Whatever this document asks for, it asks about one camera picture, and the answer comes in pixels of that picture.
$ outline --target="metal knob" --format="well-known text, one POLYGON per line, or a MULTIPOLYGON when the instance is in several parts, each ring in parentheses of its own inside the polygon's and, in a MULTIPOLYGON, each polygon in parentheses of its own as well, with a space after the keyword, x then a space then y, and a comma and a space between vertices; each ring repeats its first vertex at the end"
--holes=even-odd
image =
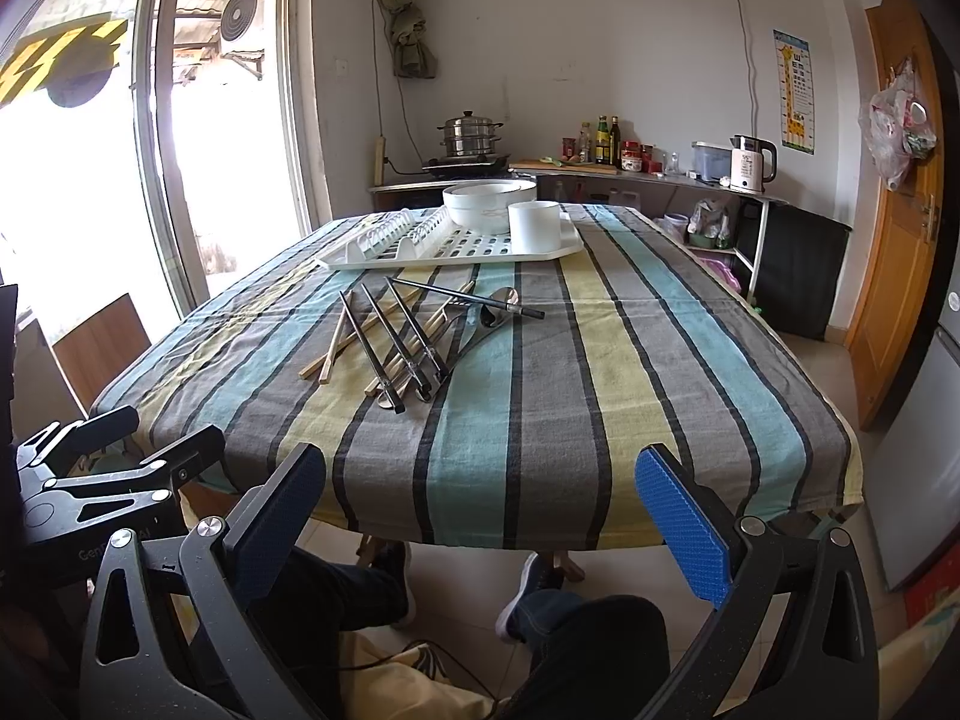
POLYGON ((131 538, 133 538, 133 531, 130 528, 121 528, 110 537, 110 546, 120 549, 127 546, 131 538))
POLYGON ((830 531, 830 540, 838 547, 850 546, 850 534, 843 528, 834 528, 830 531))
POLYGON ((204 517, 197 523, 197 533, 207 538, 216 536, 224 528, 224 522, 219 517, 204 517))
POLYGON ((767 526, 763 524, 763 520, 759 517, 744 517, 740 521, 740 529, 747 533, 747 536, 763 536, 766 533, 767 526))

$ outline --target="white wall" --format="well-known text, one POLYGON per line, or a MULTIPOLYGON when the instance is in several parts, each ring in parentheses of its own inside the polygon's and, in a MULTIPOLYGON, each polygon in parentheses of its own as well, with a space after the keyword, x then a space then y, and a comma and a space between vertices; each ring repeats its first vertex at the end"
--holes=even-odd
MULTIPOLYGON (((323 177, 333 218, 373 210, 373 146, 380 132, 373 72, 371 0, 312 0, 314 77, 323 177), (338 74, 337 62, 346 62, 338 74)), ((376 19, 384 134, 400 170, 419 170, 403 130, 397 81, 390 70, 383 20, 376 19)))
MULTIPOLYGON (((757 65, 760 126, 779 143, 773 30, 810 42, 816 153, 779 148, 771 191, 834 217, 837 94, 822 0, 742 0, 757 65)), ((464 108, 505 121, 514 156, 555 154, 582 119, 616 113, 630 132, 690 161, 690 142, 750 131, 736 0, 419 0, 440 75, 411 82, 422 151, 464 108)))

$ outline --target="cutting board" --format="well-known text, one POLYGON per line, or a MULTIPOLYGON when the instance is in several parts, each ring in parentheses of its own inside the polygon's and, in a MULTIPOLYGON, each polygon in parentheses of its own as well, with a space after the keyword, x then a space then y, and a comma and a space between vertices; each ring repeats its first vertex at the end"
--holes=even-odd
POLYGON ((557 172, 594 173, 594 175, 617 175, 618 173, 616 167, 610 165, 592 165, 591 163, 587 163, 584 165, 563 165, 563 167, 557 167, 556 165, 541 162, 539 159, 521 159, 517 162, 510 162, 510 167, 515 167, 517 170, 556 170, 557 172))

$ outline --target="striped tablecloth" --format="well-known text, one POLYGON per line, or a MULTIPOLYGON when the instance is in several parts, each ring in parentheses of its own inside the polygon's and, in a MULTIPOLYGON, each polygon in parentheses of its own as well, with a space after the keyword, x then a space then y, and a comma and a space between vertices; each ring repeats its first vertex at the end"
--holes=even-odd
MULTIPOLYGON (((791 353, 688 252, 627 208, 570 205, 584 251, 553 262, 407 269, 477 293, 503 286, 546 319, 515 319, 457 362, 431 403, 395 415, 363 394, 358 344, 329 385, 298 371, 328 346, 338 290, 384 274, 329 272, 338 220, 191 314, 111 384, 97 413, 136 406, 144 452, 213 423, 241 488, 298 442, 320 447, 315 517, 384 538, 526 549, 659 543, 634 462, 662 442, 732 511, 770 519, 861 502, 856 438, 791 353)), ((421 319, 440 295, 416 303, 421 319)), ((354 299, 360 314, 368 306, 354 299)), ((441 350, 455 355, 460 322, 441 350)), ((387 354, 378 327, 371 339, 387 354)), ((205 474, 230 490, 217 467, 205 474)))

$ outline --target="electric kettle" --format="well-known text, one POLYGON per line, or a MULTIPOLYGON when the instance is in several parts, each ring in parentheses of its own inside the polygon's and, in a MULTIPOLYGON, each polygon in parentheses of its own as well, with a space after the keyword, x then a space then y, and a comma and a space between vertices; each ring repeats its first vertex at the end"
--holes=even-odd
POLYGON ((734 135, 730 185, 747 191, 763 191, 763 184, 776 178, 776 146, 749 135, 734 135), (763 153, 770 154, 770 175, 763 174, 763 153))

